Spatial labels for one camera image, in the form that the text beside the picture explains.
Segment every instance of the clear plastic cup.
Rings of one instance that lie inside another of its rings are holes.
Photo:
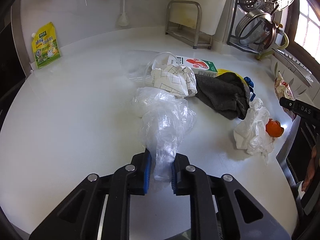
[[[170,55],[179,65],[177,57],[171,52],[129,50],[120,58],[121,69],[138,87],[152,86],[151,71],[154,63],[167,64]]]

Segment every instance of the window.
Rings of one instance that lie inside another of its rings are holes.
[[[307,0],[300,0],[300,13],[294,41],[320,63],[320,21]]]

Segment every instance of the silver screw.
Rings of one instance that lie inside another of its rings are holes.
[[[128,164],[126,167],[125,167],[125,169],[127,170],[127,171],[134,171],[135,170],[135,166],[134,165],[132,165],[132,164]]]
[[[190,172],[193,172],[193,171],[196,170],[196,167],[195,167],[195,166],[192,166],[192,165],[188,165],[188,166],[186,167],[186,170],[187,170],[187,171],[190,171]]]
[[[223,179],[225,181],[232,181],[233,180],[233,177],[230,175],[230,174],[226,174],[226,175],[223,175]]]
[[[95,181],[98,178],[97,174],[90,174],[88,176],[89,181]]]

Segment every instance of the yellow seasoning packet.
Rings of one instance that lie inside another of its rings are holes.
[[[60,58],[56,31],[52,22],[47,23],[37,31],[32,41],[32,50],[38,68],[42,68]]]

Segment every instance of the green hose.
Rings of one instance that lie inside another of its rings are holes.
[[[279,47],[277,48],[277,49],[279,49],[279,50],[283,50],[283,49],[285,49],[286,47],[288,47],[288,45],[289,45],[288,35],[287,35],[285,32],[283,32],[283,36],[284,36],[284,39],[285,39],[285,43],[284,43],[284,45],[279,46]],[[267,51],[267,52],[265,52],[265,53],[262,53],[262,54],[257,55],[257,56],[256,56],[256,59],[257,59],[257,60],[262,60],[262,59],[265,58],[266,56],[268,56],[268,55],[270,55],[270,54],[273,54],[273,53],[274,53],[273,50]]]

